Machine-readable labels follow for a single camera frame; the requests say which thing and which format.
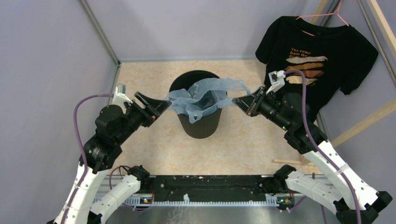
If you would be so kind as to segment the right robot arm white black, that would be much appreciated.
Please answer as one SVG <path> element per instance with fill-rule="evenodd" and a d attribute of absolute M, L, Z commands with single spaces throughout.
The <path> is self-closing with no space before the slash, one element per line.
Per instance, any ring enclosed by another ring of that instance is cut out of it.
<path fill-rule="evenodd" d="M 278 100 L 275 93 L 260 87 L 232 102 L 246 115 L 262 115 L 282 128 L 287 143 L 330 182 L 325 185 L 285 165 L 276 172 L 277 191 L 304 194 L 330 210 L 342 224 L 371 224 L 392 201 L 388 192 L 378 191 L 363 181 L 335 151 L 327 136 L 304 119 L 308 106 L 300 94 L 288 93 Z"/>

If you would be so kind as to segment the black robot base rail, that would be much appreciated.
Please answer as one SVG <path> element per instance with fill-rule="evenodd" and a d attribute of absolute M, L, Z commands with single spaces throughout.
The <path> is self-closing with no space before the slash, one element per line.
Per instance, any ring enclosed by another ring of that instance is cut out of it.
<path fill-rule="evenodd" d="M 123 205 L 137 211 L 155 206 L 268 206 L 292 211 L 300 203 L 271 175 L 157 175 L 150 176 Z"/>

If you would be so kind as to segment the black plastic trash bin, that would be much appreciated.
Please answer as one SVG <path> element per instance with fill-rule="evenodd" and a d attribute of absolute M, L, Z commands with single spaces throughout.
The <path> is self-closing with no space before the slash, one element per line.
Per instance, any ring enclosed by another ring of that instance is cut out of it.
<path fill-rule="evenodd" d="M 177 77 L 170 86 L 169 92 L 189 89 L 194 83 L 205 78 L 219 78 L 212 72 L 205 70 L 192 70 L 188 71 Z M 196 139 L 204 139 L 211 136 L 217 130 L 219 120 L 221 117 L 222 109 L 219 108 L 212 114 L 203 116 L 195 123 L 189 122 L 189 117 L 185 114 L 179 114 L 178 118 L 184 131 L 191 137 Z"/>

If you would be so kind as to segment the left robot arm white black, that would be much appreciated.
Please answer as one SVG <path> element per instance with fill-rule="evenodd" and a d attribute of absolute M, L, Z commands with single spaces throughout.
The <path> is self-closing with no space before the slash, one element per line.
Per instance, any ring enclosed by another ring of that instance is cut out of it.
<path fill-rule="evenodd" d="M 100 110 L 95 134 L 85 144 L 79 143 L 77 175 L 63 208 L 51 224 L 104 224 L 128 197 L 149 189 L 149 172 L 134 166 L 121 183 L 94 202 L 102 181 L 122 152 L 121 145 L 139 127 L 150 127 L 171 105 L 168 100 L 149 98 L 139 92 L 135 97 L 144 107 L 124 93 L 116 91 L 110 96 L 116 104 Z"/>

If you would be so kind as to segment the light blue plastic trash bag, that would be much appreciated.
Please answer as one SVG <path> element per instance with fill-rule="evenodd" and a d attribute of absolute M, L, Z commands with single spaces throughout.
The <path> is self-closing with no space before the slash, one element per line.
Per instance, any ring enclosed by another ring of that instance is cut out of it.
<path fill-rule="evenodd" d="M 178 115 L 186 115 L 193 124 L 204 116 L 211 115 L 218 109 L 234 106 L 227 93 L 244 91 L 251 93 L 244 81 L 231 78 L 205 78 L 195 82 L 189 89 L 174 90 L 166 99 Z"/>

